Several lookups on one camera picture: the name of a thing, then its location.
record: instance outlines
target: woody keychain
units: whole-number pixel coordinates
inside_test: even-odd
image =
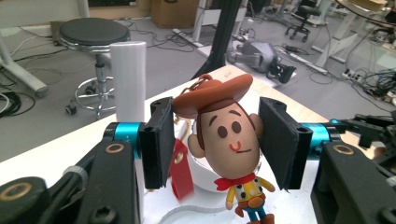
[[[273,214],[266,214],[266,189],[275,191],[268,181],[253,173],[260,160],[258,138],[262,120],[250,114],[238,102],[248,92],[253,77],[244,74],[220,82],[205,74],[172,102],[173,111],[184,119],[196,119],[196,134],[190,134],[188,147],[195,158],[207,159],[220,179],[217,190],[228,190],[225,206],[235,213],[248,214],[251,224],[273,224]]]

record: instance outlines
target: brown cowboy hat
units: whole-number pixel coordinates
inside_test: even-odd
[[[185,119],[196,119],[198,112],[208,105],[223,101],[238,102],[248,92],[253,77],[244,74],[226,82],[220,82],[208,74],[201,75],[201,84],[192,91],[179,95],[172,102],[174,112]]]

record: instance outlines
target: equipment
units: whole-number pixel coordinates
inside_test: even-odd
[[[165,185],[175,145],[170,101],[153,102],[147,124],[111,123],[103,140],[50,189],[38,177],[1,186],[0,223],[140,223],[134,158],[141,155],[146,188]],[[319,223],[396,223],[394,121],[357,116],[298,123],[286,108],[260,99],[266,125],[260,145],[278,185],[298,189],[306,159],[320,159],[311,195]],[[380,140],[387,152],[371,161],[342,142],[345,131],[359,133],[362,146]]]
[[[103,139],[47,189],[25,177],[0,187],[0,223],[140,223],[134,160],[145,187],[165,186],[174,151],[172,98],[151,104],[145,123],[110,123]]]
[[[248,39],[236,49],[237,51],[234,51],[231,44],[227,48],[226,57],[229,63],[245,63],[270,79],[278,79],[280,83],[287,83],[296,70],[293,66],[281,63],[282,59],[269,43]]]

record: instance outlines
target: round stool seat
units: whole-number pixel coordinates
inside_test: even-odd
[[[314,15],[314,16],[320,16],[321,12],[319,9],[314,8],[314,7],[308,7],[308,6],[300,6],[299,10],[302,12],[309,14],[309,15]]]
[[[89,52],[110,51],[110,44],[126,41],[130,37],[125,26],[100,18],[67,21],[60,27],[59,34],[67,47]]]

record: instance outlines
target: stool base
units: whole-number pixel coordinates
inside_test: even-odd
[[[65,107],[66,113],[69,115],[76,114],[77,105],[80,105],[86,109],[95,111],[96,119],[100,119],[102,112],[115,110],[114,95],[112,94],[114,88],[106,90],[107,81],[112,79],[113,77],[106,77],[106,80],[100,83],[98,82],[98,78],[94,77],[79,84],[74,97],[70,100],[70,104]]]

